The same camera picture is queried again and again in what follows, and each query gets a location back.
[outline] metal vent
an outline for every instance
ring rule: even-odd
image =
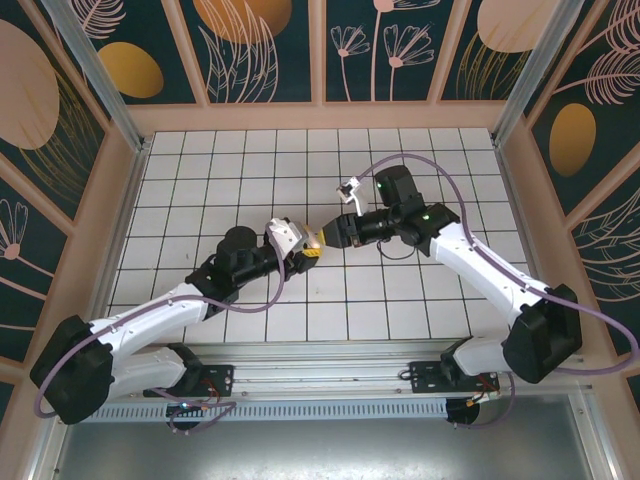
[[[240,402],[223,421],[355,420],[446,417],[446,399]],[[84,423],[166,422],[176,404],[130,403],[102,407]],[[176,422],[213,418],[221,410],[189,412]]]

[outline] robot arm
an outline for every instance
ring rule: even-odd
[[[470,245],[454,212],[442,204],[424,204],[405,166],[380,171],[375,182],[387,208],[370,212],[360,208],[366,203],[358,198],[359,182],[350,180],[338,192],[347,203],[356,203],[358,212],[343,214],[323,228],[321,237],[326,245],[361,247],[397,235],[405,244],[435,257],[467,280],[494,305],[510,329],[506,338],[472,336],[444,352],[441,368],[454,385],[465,376],[507,371],[538,383],[580,348],[577,312],[542,300],[528,290],[533,287],[575,301],[575,294],[568,287],[550,289],[518,271],[475,236]],[[496,270],[478,254],[477,248],[527,287],[521,288]]]
[[[266,228],[270,235],[265,234],[260,247],[250,228],[230,229],[214,255],[161,297],[90,323],[77,315],[61,322],[31,370],[38,387],[74,345],[125,316],[137,315],[79,350],[53,377],[45,398],[60,418],[67,424],[77,423],[108,399],[149,388],[180,384],[189,391],[195,387],[202,365],[184,345],[136,352],[172,330],[205,321],[223,310],[206,299],[226,305],[236,302],[244,285],[279,269],[276,248],[283,259],[285,282],[317,263],[322,251],[308,228],[286,218],[272,219]]]

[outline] white grid floor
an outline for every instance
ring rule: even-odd
[[[272,217],[319,230],[351,206],[336,187],[372,161],[413,152],[455,175],[475,234],[528,272],[504,183],[485,129],[348,129],[160,132],[138,196],[109,314],[166,293],[210,254],[224,233],[246,225],[262,234]],[[425,201],[458,211],[436,171],[407,159]],[[370,182],[370,203],[377,192]],[[411,249],[394,239],[392,257]],[[264,304],[277,274],[247,285],[239,304]],[[383,258],[375,245],[326,249],[318,265],[285,285],[260,314],[221,313],[160,343],[458,338],[506,331],[482,296],[447,267],[412,255]]]

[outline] black wire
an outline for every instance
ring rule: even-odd
[[[413,252],[411,252],[409,255],[405,255],[404,257],[390,257],[389,255],[387,255],[386,253],[384,253],[382,251],[382,240],[378,240],[378,243],[376,243],[376,248],[378,249],[378,251],[380,252],[380,255],[382,255],[384,258],[386,258],[387,260],[406,260],[407,258],[409,258],[411,255],[413,255],[414,253],[416,253],[416,250],[418,250],[416,247],[413,247]]]

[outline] flower illustration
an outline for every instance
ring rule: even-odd
[[[435,7],[440,0],[373,0],[373,6],[378,11],[373,31],[373,54],[371,55],[371,101],[376,101],[376,53],[378,52],[378,32],[380,18],[383,13],[394,10],[418,10],[420,8]]]
[[[347,94],[347,101],[351,101],[349,95],[349,86],[347,85],[347,74],[344,67],[344,59],[352,55],[360,55],[366,53],[371,48],[369,42],[365,42],[366,35],[360,27],[346,27],[344,32],[341,27],[333,27],[331,29],[331,39],[340,56],[342,65],[342,81],[344,83],[344,91]]]
[[[34,265],[20,256],[20,244],[24,238],[28,218],[29,209],[22,203],[16,202],[12,211],[7,199],[0,200],[0,259],[18,260],[40,273],[53,277],[53,273]],[[45,295],[12,282],[7,278],[0,277],[0,283],[40,300],[46,299]]]
[[[433,49],[427,49],[431,44],[429,28],[407,27],[398,37],[398,25],[384,29],[384,46],[391,66],[391,82],[389,100],[393,100],[393,80],[396,68],[420,65],[433,61]]]

